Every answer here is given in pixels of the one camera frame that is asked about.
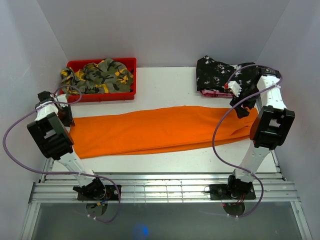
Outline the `orange trousers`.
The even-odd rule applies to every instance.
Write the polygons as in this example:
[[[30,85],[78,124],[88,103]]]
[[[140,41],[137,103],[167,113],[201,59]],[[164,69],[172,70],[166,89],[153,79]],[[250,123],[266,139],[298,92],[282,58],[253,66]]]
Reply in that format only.
[[[75,118],[70,129],[81,159],[188,151],[247,139],[257,110],[238,118],[234,110],[175,106],[118,115]]]

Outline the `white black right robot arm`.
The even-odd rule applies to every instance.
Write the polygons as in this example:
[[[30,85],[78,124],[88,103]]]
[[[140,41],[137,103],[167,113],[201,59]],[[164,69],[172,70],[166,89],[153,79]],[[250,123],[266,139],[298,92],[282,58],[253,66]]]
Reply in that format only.
[[[261,100],[261,108],[250,128],[249,148],[239,167],[228,178],[225,191],[232,199],[255,199],[253,175],[266,156],[284,143],[293,124],[295,113],[284,104],[278,85],[280,80],[279,71],[258,67],[249,86],[240,86],[236,81],[227,84],[233,93],[230,105],[240,119],[249,115],[257,99]]]

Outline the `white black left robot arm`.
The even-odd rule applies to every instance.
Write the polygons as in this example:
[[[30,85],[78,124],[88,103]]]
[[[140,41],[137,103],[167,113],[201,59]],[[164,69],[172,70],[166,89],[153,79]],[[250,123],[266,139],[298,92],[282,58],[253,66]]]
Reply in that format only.
[[[94,176],[94,172],[85,167],[74,150],[74,141],[67,128],[74,127],[71,107],[65,94],[55,96],[49,91],[40,92],[39,103],[35,105],[36,118],[27,125],[27,129],[46,158],[62,164],[68,171],[75,172],[78,186],[73,190],[91,200],[102,200],[106,196],[106,187]]]

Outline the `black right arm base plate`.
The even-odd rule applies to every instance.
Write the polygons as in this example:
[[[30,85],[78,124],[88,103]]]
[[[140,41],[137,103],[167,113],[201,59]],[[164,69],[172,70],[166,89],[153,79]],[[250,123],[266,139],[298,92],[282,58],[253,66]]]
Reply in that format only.
[[[209,185],[211,200],[255,200],[256,194],[253,184],[250,182],[245,186],[231,186],[230,184],[211,184]]]

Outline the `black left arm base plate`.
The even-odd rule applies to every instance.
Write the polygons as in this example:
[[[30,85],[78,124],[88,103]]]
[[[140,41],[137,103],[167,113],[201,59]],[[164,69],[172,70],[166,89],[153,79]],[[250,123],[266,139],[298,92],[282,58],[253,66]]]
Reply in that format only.
[[[121,193],[122,186],[120,184],[117,185],[119,191],[117,191],[116,187],[111,184],[105,185],[106,194],[104,199],[108,199],[109,201],[118,201],[119,200],[119,192]],[[102,201],[103,199],[95,199],[92,197],[84,196],[81,193],[77,194],[76,199],[78,201]]]

